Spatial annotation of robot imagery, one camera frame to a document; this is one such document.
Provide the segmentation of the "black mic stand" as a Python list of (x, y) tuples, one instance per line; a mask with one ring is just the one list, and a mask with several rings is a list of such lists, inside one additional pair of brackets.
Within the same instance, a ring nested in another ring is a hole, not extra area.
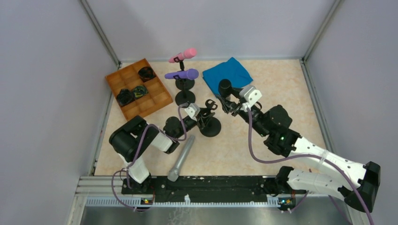
[[(184, 60), (180, 60), (177, 56), (175, 56), (173, 58), (173, 61), (176, 62), (176, 63), (179, 63), (180, 70), (184, 71), (184, 69), (185, 69)], [(182, 79), (182, 78), (176, 78), (175, 80), (176, 80), (175, 81), (176, 87), (179, 90), (183, 90), (183, 89), (190, 90), (195, 85), (195, 81), (194, 80)]]
[(195, 94), (190, 90), (180, 90), (175, 96), (175, 103), (177, 105), (181, 105), (184, 103), (195, 103), (196, 97)]
[[(207, 107), (207, 106), (212, 106), (212, 107), (214, 108), (214, 110), (213, 110), (214, 113), (215, 113), (215, 110), (216, 110), (217, 107), (218, 107), (218, 105), (216, 104), (216, 102), (213, 101), (213, 100), (211, 100), (211, 99), (208, 99), (208, 100), (205, 102), (205, 106), (206, 106), (206, 107)], [(222, 128), (222, 126), (221, 126), (220, 121), (219, 121), (217, 118), (214, 117), (213, 123), (212, 123), (210, 126), (205, 127), (203, 130), (199, 130), (199, 131), (200, 131), (201, 134), (202, 134), (203, 136), (205, 136), (205, 137), (215, 137), (215, 136), (217, 136), (217, 135), (220, 133), (221, 128)]]

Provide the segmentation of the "purple microphone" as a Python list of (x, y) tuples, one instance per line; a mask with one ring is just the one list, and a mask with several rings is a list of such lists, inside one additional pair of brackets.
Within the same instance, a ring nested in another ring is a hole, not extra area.
[(199, 72), (196, 69), (190, 68), (185, 71), (178, 71), (173, 73), (165, 74), (166, 79), (188, 79), (188, 80), (195, 80), (198, 78)]

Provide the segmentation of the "pink microphone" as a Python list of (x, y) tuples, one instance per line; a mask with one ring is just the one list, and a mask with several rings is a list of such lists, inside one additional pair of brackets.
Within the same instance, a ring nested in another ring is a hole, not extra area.
[(177, 55), (171, 57), (169, 63), (179, 63), (185, 59), (191, 59), (197, 55), (196, 48), (188, 48), (185, 51), (178, 53)]

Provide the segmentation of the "silver microphone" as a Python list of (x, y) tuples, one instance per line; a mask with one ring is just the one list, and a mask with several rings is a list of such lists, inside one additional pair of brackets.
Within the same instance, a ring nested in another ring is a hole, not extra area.
[(179, 157), (177, 158), (174, 166), (170, 169), (170, 171), (169, 171), (169, 173), (167, 175), (167, 179), (169, 181), (175, 182), (178, 179), (178, 177), (180, 175), (180, 172), (181, 172), (181, 169), (183, 167), (183, 164), (186, 161), (186, 159), (187, 159), (187, 157), (188, 157), (188, 155), (190, 153), (190, 150), (191, 150), (191, 148), (192, 148), (192, 146), (193, 146), (193, 144), (195, 142), (195, 139), (196, 139), (196, 136), (191, 135), (188, 138), (188, 140), (186, 141), (186, 143), (183, 146), (183, 148), (182, 148), (182, 150), (181, 150), (181, 152), (179, 154)]

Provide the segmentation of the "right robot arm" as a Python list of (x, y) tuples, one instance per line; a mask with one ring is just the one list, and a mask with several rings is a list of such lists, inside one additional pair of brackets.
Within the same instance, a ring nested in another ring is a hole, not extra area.
[(373, 211), (380, 186), (381, 167), (377, 163), (350, 161), (310, 142), (289, 128), (292, 119), (281, 105), (262, 112), (261, 106), (235, 103), (219, 95), (216, 97), (225, 113), (239, 115), (249, 124), (251, 155), (254, 154), (251, 136), (255, 131), (266, 138), (264, 144), (274, 154), (283, 156), (284, 160), (301, 160), (318, 170), (318, 173), (308, 173), (285, 166), (276, 178), (280, 185), (331, 195), (361, 212)]

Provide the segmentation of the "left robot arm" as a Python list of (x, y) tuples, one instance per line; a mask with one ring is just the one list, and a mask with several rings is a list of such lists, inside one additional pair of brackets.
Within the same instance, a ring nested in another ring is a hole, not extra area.
[(135, 116), (114, 131), (109, 143), (124, 162), (128, 187), (132, 183), (143, 184), (149, 179), (151, 174), (141, 157), (149, 146), (170, 154), (188, 138), (188, 132), (194, 127), (206, 137), (218, 135), (221, 124), (214, 117), (217, 107), (215, 102), (208, 103), (206, 107), (185, 103), (178, 107), (178, 117), (169, 117), (164, 128)]

